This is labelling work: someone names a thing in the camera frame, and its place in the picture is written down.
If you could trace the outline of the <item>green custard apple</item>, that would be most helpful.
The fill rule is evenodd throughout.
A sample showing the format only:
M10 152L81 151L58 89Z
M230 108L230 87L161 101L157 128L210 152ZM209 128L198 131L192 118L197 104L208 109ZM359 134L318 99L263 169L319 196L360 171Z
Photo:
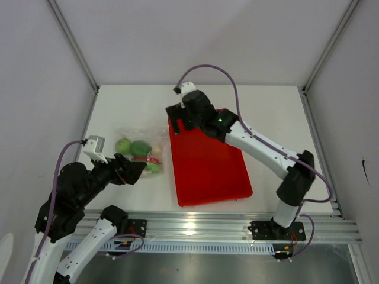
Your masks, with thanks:
M121 138L115 143L115 151L122 155L130 154L131 141L128 138Z

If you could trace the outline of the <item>green bell pepper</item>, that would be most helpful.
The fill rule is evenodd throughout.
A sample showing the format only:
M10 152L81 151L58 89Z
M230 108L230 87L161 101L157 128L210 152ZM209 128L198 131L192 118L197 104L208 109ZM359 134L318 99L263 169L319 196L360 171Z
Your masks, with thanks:
M134 157L147 157L152 146L144 140L136 140L131 143L130 153Z

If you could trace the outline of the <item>light green cucumber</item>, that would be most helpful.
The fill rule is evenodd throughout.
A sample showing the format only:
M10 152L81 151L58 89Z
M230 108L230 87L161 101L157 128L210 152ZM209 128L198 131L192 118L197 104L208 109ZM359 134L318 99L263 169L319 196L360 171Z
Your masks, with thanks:
M162 171L162 166L160 164L148 162L144 171L151 174L157 174Z

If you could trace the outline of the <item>red chili pepper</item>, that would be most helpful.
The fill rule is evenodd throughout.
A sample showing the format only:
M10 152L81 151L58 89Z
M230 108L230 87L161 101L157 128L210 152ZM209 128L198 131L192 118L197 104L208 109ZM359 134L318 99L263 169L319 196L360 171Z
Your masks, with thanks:
M133 157L132 160L138 162L161 164L160 160L154 157Z

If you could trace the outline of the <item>clear dotted zip bag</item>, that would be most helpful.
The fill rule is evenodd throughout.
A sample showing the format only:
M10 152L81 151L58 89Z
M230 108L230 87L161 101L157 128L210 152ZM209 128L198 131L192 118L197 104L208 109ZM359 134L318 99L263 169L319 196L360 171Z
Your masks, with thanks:
M117 127L115 129L116 153L134 162L143 162L142 176L152 177L163 173L163 152L168 142L168 126L152 125L143 128Z

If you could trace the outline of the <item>white egg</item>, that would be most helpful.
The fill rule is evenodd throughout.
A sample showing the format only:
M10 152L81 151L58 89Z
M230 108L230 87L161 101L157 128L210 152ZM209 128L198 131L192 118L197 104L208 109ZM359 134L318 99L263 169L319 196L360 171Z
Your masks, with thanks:
M163 149L159 145L152 146L152 149L150 151L150 153L151 153L152 156L161 156L162 152L163 152Z

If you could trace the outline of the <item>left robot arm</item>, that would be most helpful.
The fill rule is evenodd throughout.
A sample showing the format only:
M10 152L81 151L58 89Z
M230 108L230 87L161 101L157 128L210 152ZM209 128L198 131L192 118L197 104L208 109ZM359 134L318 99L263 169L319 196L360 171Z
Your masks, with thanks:
M85 207L109 184L134 185L145 162L129 160L121 154L103 162L93 161L88 170L79 162L58 168L49 199L41 206L36 224L34 248L23 283L75 283L99 249L113 237L140 239L128 214L115 205L106 207L92 231L64 259Z

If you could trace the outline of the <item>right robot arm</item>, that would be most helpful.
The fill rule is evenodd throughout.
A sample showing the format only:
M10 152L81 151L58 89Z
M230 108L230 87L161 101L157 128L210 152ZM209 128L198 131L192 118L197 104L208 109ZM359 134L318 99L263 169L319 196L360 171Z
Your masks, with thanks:
M181 120L185 130L200 130L209 139L247 153L282 180L276 191L279 203L270 230L279 239L289 235L291 224L315 180L313 154L307 150L290 151L254 133L237 114L228 109L216 110L207 95L196 88L183 91L175 87L174 92L181 95L181 101L167 107L166 113L175 134L181 132L178 125Z

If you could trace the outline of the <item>red plastic tray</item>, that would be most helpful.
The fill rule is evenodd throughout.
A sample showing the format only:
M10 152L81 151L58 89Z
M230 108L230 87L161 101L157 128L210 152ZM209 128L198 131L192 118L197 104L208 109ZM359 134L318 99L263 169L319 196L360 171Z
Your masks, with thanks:
M181 207L238 200L252 196L253 189L242 152L201 130L180 133L168 120L172 165L178 205Z

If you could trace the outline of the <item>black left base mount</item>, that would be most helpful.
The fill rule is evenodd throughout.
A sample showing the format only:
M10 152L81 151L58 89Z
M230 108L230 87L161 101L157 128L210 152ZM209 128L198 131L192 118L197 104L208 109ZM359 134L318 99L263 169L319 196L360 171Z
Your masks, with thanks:
M141 237L146 236L147 220L146 219L128 219L127 234L137 234Z

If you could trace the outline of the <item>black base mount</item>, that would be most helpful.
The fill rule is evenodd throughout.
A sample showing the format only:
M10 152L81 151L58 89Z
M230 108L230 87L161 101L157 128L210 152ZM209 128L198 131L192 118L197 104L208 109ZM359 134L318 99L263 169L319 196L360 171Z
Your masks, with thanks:
M146 236L147 220L146 219L128 219L127 234L137 234L141 237Z
M283 228L270 221L252 221L247 229L254 240L262 241L305 241L306 234L302 222L293 221L288 228Z

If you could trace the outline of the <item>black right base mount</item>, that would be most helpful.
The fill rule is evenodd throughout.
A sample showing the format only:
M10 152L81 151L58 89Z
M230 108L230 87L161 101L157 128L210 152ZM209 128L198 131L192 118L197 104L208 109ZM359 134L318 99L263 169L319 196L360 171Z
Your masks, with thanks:
M305 241L306 234L302 222L293 221L288 228L283 228L270 221L252 221L247 229L254 240L262 241Z

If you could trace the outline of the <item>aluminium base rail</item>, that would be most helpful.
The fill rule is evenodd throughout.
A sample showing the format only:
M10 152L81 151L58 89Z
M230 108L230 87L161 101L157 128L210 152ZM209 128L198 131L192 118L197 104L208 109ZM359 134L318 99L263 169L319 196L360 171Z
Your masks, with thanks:
M252 221L268 221L271 214L208 212L129 212L130 219L147 221L146 239L151 241L222 242L251 241L247 229ZM316 215L313 244L361 244L355 221Z

